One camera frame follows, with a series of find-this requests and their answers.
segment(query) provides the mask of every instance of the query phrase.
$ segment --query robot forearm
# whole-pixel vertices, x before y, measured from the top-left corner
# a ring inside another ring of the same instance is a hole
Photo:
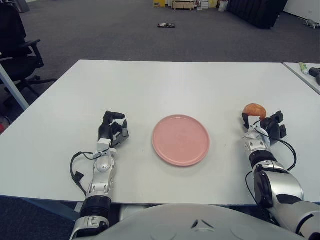
[[[259,118],[249,116],[249,125],[243,139],[252,166],[257,203],[267,209],[281,227],[313,239],[319,235],[319,206],[304,201],[298,180],[277,162]]]

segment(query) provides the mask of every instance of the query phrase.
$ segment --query gray carpet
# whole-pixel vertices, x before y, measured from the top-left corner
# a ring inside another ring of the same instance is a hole
[[[281,14],[271,30],[258,29],[229,12],[153,8],[151,0],[40,0],[21,14],[27,39],[45,66],[35,74],[61,77],[79,59],[171,62],[320,63],[320,31]],[[157,28],[158,23],[176,28]],[[49,84],[38,85],[43,93]],[[0,103],[8,94],[0,89]],[[36,100],[27,89],[26,99]],[[16,119],[16,102],[0,111]],[[259,217],[259,209],[235,207]],[[69,239],[73,223],[21,199],[0,197],[0,239]]]

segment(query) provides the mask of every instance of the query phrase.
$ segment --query black cable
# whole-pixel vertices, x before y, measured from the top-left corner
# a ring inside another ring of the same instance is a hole
[[[249,185],[248,185],[248,176],[249,176],[250,173],[252,173],[252,171],[248,172],[247,175],[245,175],[245,184],[246,184],[246,187],[248,188],[248,190],[249,190],[249,192],[250,192],[253,200],[255,201],[255,203],[256,203],[257,205],[259,205],[258,202],[257,202],[257,200],[255,199],[254,195],[252,194],[252,192],[251,192],[251,190],[250,190],[250,188],[249,188]]]
[[[283,145],[285,145],[285,146],[292,152],[293,157],[294,157],[294,161],[293,161],[293,164],[291,165],[291,167],[289,167],[289,168],[287,169],[288,172],[291,171],[291,170],[296,166],[296,164],[297,164],[297,153],[296,153],[296,151],[295,151],[295,149],[294,149],[293,146],[291,146],[288,142],[283,141],[283,140],[281,140],[281,139],[278,139],[278,138],[274,138],[274,137],[270,137],[270,136],[268,136],[268,135],[265,135],[264,133],[259,132],[256,128],[254,128],[254,130],[255,130],[257,133],[259,133],[259,134],[261,134],[261,135],[263,135],[263,136],[265,136],[265,137],[267,137],[267,138],[269,138],[269,139],[271,139],[271,140],[276,140],[276,141],[282,143]]]
[[[71,177],[72,177],[72,180],[74,181],[74,183],[81,189],[81,191],[84,193],[84,195],[87,195],[87,192],[86,190],[82,187],[81,183],[80,183],[80,180],[84,177],[84,175],[78,171],[76,171],[76,173],[74,174],[74,171],[73,171],[73,164],[74,164],[74,160],[79,157],[80,155],[83,155],[85,156],[86,159],[88,160],[96,160],[100,157],[102,157],[103,155],[100,154],[99,156],[96,156],[94,158],[89,158],[86,154],[91,154],[93,155],[94,153],[93,152],[89,152],[89,151],[80,151],[78,152],[77,154],[75,154],[72,159],[71,159],[71,162],[70,162],[70,174],[71,174]]]
[[[86,156],[85,154],[93,154],[92,152],[78,152],[77,154],[75,154],[72,159],[71,159],[71,162],[70,162],[70,174],[71,174],[71,178],[72,180],[74,181],[74,183],[81,189],[81,191],[84,193],[84,195],[87,195],[87,192],[86,190],[84,190],[84,188],[82,187],[81,183],[80,183],[80,180],[77,180],[76,179],[76,176],[74,174],[74,171],[72,170],[72,166],[74,164],[74,160],[79,157],[81,154],[83,154],[84,156]]]

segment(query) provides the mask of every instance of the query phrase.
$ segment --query chair armrest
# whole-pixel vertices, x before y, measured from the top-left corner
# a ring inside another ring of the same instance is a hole
[[[34,45],[37,45],[37,43],[39,43],[40,41],[41,41],[40,39],[35,40],[35,41],[27,41],[27,42],[25,42],[23,44],[20,44],[19,48],[27,48],[27,47],[30,47],[30,46],[32,47]]]
[[[41,54],[38,50],[38,47],[37,47],[37,43],[40,42],[40,39],[38,40],[35,40],[35,41],[27,41],[23,44],[20,44],[19,45],[19,48],[28,48],[28,47],[31,47],[33,49],[33,52],[38,60],[38,67],[41,68],[44,66],[44,61],[42,60],[42,57],[41,57]]]

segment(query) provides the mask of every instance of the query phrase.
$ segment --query table surface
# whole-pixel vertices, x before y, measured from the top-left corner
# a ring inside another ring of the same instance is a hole
[[[320,85],[316,82],[316,78],[309,75],[304,74],[301,71],[299,63],[284,63],[291,71],[293,71],[302,81],[304,81],[310,88],[315,90],[320,95]],[[310,68],[320,68],[320,64],[317,63],[306,63],[308,69]]]
[[[0,136],[0,195],[60,201],[85,199],[69,166],[79,151],[96,150],[106,110],[126,114],[130,138],[117,148],[113,202],[251,205],[245,175],[251,170],[242,136],[242,110],[281,110],[298,156],[291,171],[305,200],[319,202],[320,97],[280,63],[193,63],[80,60]],[[210,135],[206,158],[172,166],[152,146],[162,118],[183,114]],[[284,166],[293,162],[282,144],[272,146]],[[92,179],[92,161],[74,169]]]

